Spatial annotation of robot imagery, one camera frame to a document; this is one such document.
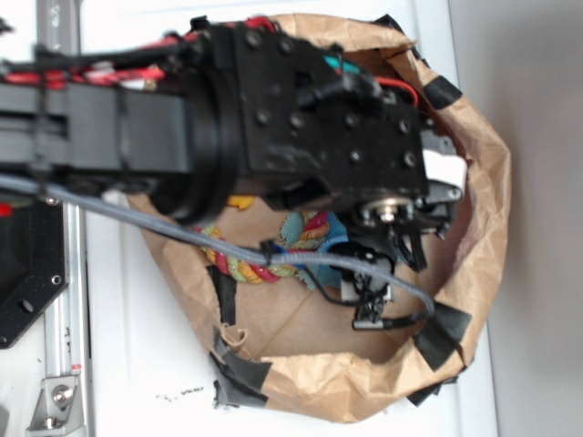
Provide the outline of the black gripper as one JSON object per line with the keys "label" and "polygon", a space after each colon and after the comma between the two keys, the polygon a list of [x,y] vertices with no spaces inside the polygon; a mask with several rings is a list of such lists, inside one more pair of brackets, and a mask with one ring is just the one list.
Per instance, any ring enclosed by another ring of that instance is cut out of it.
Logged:
{"label": "black gripper", "polygon": [[206,24],[199,37],[235,88],[233,192],[332,213],[353,243],[424,268],[422,236],[448,231],[466,165],[415,91],[269,19]]}

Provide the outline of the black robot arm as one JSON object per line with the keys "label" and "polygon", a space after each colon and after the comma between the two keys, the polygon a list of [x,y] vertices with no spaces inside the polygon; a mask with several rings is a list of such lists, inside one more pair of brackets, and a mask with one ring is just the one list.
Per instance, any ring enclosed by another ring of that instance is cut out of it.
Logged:
{"label": "black robot arm", "polygon": [[260,19],[4,62],[1,170],[41,189],[144,193],[188,225],[257,196],[402,245],[448,231],[467,166],[405,86]]}

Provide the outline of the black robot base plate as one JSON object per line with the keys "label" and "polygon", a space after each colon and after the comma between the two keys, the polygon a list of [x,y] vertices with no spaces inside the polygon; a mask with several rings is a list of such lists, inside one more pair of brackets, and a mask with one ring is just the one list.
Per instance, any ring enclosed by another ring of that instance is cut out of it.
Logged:
{"label": "black robot base plate", "polygon": [[13,347],[67,285],[64,209],[37,202],[1,218],[1,348]]}

